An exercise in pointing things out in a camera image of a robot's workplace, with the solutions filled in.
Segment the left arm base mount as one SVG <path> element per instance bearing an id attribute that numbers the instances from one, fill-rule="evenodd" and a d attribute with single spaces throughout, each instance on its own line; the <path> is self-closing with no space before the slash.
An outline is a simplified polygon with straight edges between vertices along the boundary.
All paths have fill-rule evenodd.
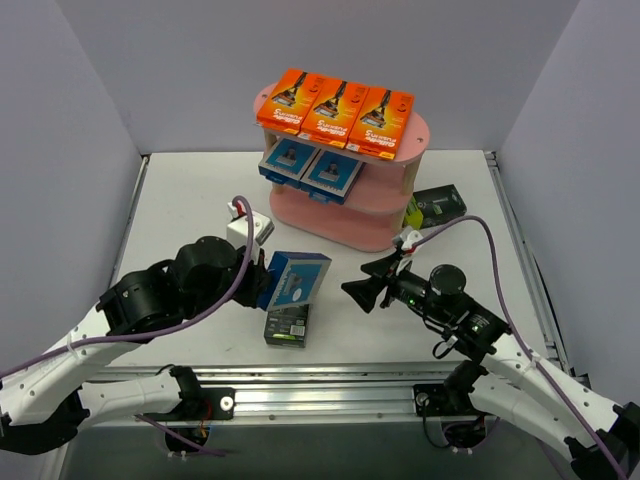
<path id="1" fill-rule="evenodd" d="M 231 387 L 204 388 L 194 400 L 183 401 L 169 413 L 136 415 L 162 433 L 160 446 L 169 457 L 212 456 L 222 458 L 228 449 L 209 445 L 216 422 L 234 418 L 236 390 Z"/>

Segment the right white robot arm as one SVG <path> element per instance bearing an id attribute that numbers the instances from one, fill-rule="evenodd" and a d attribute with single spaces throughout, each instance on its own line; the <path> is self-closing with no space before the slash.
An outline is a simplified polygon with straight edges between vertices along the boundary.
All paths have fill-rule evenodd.
<path id="1" fill-rule="evenodd" d="M 632 475 L 639 464 L 637 404 L 597 394 L 519 341 L 514 327 L 466 293 L 458 267 L 439 265 L 428 278 L 410 268 L 392 254 L 362 265 L 365 278 L 341 288 L 365 312 L 406 305 L 464 356 L 427 407 L 496 416 L 555 449 L 581 479 Z"/>

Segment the small orange razor box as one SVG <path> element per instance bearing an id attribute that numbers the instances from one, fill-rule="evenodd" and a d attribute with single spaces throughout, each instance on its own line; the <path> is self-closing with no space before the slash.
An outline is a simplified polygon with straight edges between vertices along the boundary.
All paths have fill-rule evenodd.
<path id="1" fill-rule="evenodd" d="M 407 92 L 370 87 L 351 128 L 345 149 L 394 160 L 414 104 Z"/>

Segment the black green razor box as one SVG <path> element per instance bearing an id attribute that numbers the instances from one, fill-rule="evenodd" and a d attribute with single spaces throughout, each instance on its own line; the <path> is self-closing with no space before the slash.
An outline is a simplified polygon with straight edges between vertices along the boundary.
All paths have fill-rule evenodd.
<path id="1" fill-rule="evenodd" d="M 405 210 L 403 225 L 423 230 L 464 216 L 467 207 L 453 184 L 416 191 Z"/>
<path id="2" fill-rule="evenodd" d="M 309 313 L 309 305 L 269 312 L 263 333 L 265 343 L 277 347 L 305 348 Z"/>

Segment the blue razor box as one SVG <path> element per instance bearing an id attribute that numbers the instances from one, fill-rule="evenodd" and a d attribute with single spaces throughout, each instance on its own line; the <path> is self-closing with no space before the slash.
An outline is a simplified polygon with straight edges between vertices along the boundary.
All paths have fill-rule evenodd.
<path id="1" fill-rule="evenodd" d="M 272 183 L 299 189 L 301 180 L 320 151 L 311 145 L 282 138 L 264 154 L 259 173 Z"/>
<path id="2" fill-rule="evenodd" d="M 321 150 L 300 180 L 300 189 L 318 202 L 343 205 L 363 167 L 361 161 Z"/>
<path id="3" fill-rule="evenodd" d="M 312 303 L 331 265 L 321 253 L 276 251 L 267 268 L 269 283 L 257 307 L 275 311 Z"/>

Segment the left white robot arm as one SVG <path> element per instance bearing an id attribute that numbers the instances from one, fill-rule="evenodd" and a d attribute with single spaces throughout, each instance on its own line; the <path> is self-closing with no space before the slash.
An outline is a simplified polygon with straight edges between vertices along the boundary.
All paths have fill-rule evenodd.
<path id="1" fill-rule="evenodd" d="M 263 248 L 214 236 L 123 276 L 66 337 L 2 373 L 2 450 L 43 454 L 121 417 L 210 419 L 211 402 L 187 366 L 168 365 L 141 380 L 91 380 L 117 358 L 188 328 L 228 301 L 257 307 L 268 281 Z"/>

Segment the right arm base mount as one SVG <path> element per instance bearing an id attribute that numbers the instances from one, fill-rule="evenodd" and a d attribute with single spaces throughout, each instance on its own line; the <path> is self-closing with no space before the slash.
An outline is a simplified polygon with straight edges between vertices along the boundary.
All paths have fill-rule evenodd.
<path id="1" fill-rule="evenodd" d="M 500 423 L 498 417 L 480 412 L 443 384 L 414 384 L 412 392 L 415 414 L 427 442 L 435 449 L 472 455 Z"/>

